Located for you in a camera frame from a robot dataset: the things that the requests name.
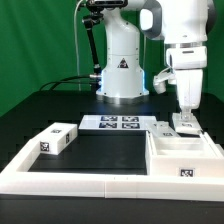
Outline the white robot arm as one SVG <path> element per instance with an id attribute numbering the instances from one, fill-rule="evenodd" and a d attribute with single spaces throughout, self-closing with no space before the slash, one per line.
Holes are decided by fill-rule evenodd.
<path id="1" fill-rule="evenodd" d="M 101 76 L 97 95 L 115 102 L 148 94 L 139 65 L 140 36 L 162 40 L 167 69 L 154 77 L 158 93 L 177 87 L 181 112 L 193 119 L 199 107 L 207 34 L 216 19 L 214 0 L 84 0 L 90 14 L 83 24 L 90 37 L 94 73 Z"/>

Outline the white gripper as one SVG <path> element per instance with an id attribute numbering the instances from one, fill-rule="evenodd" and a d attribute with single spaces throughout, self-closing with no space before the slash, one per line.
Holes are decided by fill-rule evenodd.
<path id="1" fill-rule="evenodd" d="M 201 100 L 203 69 L 207 66 L 207 47 L 168 48 L 166 63 L 176 79 L 181 120 L 191 120 L 191 110 Z"/>

